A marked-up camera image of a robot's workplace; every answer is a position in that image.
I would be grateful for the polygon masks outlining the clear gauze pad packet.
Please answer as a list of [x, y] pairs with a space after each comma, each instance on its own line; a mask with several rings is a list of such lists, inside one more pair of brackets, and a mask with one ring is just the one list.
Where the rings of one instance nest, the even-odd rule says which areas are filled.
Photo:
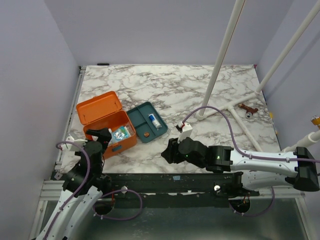
[[133, 136], [135, 134], [134, 128], [131, 126], [129, 122], [124, 127], [130, 136]]

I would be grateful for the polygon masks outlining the teal divided tray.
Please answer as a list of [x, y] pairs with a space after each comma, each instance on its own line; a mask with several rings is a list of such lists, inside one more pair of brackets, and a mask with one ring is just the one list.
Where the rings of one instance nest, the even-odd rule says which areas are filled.
[[[156, 138], [159, 138], [160, 136], [164, 135], [168, 130], [167, 124], [159, 115], [152, 103], [149, 101], [144, 102], [128, 110], [126, 113], [136, 131], [136, 135], [144, 144], [149, 143], [155, 140]], [[162, 125], [161, 128], [155, 128], [155, 126], [152, 124], [151, 120], [148, 117], [149, 114], [155, 115], [156, 119]]]

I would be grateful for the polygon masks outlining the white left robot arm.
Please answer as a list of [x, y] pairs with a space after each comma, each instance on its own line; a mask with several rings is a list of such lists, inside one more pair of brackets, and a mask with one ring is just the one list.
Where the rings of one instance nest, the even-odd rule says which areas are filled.
[[65, 175], [59, 200], [38, 240], [70, 240], [81, 221], [99, 198], [111, 191], [111, 180], [103, 173], [103, 155], [112, 139], [108, 128], [89, 129], [86, 134], [96, 140], [65, 140], [56, 148], [69, 150], [80, 160]]

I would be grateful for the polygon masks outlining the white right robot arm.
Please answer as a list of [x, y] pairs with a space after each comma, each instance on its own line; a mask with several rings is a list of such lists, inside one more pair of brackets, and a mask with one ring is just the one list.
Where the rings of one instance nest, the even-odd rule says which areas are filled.
[[188, 162], [215, 174], [242, 172], [230, 183], [230, 191], [241, 196], [247, 190], [289, 186], [303, 192], [318, 192], [320, 184], [316, 160], [305, 147], [289, 152], [257, 152], [231, 146], [206, 146], [187, 137], [171, 138], [161, 156], [169, 164]]

